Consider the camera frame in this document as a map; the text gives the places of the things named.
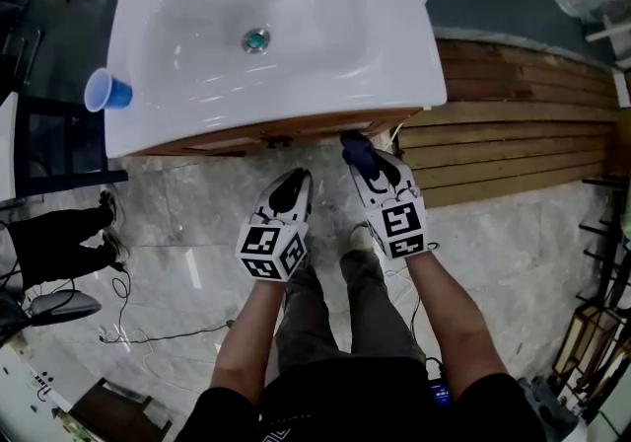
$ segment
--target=gray pants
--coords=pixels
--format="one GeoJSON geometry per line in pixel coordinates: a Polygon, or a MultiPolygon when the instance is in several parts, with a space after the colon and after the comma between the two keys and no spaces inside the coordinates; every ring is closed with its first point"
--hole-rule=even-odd
{"type": "Polygon", "coordinates": [[[352,251],[340,262],[351,307],[351,353],[338,349],[328,323],[322,287],[311,266],[287,283],[287,307],[276,334],[278,371],[330,358],[349,356],[410,357],[425,354],[391,304],[377,255],[352,251]]]}

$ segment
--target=black shirt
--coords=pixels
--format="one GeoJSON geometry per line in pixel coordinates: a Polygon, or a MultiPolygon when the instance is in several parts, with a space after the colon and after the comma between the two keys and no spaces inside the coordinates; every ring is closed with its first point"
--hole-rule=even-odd
{"type": "Polygon", "coordinates": [[[177,442],[332,440],[545,442],[510,376],[471,385],[458,401],[433,401],[425,367],[411,358],[342,358],[295,367],[264,391],[260,410],[238,393],[212,388],[177,442]]]}

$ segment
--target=pants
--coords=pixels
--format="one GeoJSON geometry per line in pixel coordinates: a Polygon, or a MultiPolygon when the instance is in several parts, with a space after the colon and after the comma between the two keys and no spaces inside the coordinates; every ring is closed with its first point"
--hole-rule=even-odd
{"type": "Polygon", "coordinates": [[[42,282],[76,279],[102,270],[116,261],[110,244],[87,248],[80,244],[109,226],[113,214],[107,207],[58,210],[9,225],[27,290],[42,282]]]}
{"type": "Polygon", "coordinates": [[[299,270],[287,283],[287,307],[276,334],[278,371],[329,358],[352,355],[411,357],[425,362],[407,324],[390,303],[379,259],[353,251],[340,262],[351,307],[351,353],[338,349],[328,309],[314,269],[299,270]]]}

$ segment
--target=drain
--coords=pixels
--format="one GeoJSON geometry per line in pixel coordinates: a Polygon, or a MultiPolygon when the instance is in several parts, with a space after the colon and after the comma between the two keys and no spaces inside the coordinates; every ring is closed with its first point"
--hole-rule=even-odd
{"type": "Polygon", "coordinates": [[[263,52],[269,45],[270,41],[271,36],[268,30],[255,28],[244,35],[244,38],[242,38],[241,41],[241,47],[246,53],[254,54],[263,52]]]}

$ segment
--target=sink basin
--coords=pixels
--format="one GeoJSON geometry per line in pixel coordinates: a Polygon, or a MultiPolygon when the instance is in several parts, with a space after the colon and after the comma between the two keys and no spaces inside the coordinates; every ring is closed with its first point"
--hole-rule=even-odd
{"type": "Polygon", "coordinates": [[[107,68],[134,91],[129,108],[105,114],[110,157],[286,117],[446,100],[424,0],[118,0],[107,68]]]}

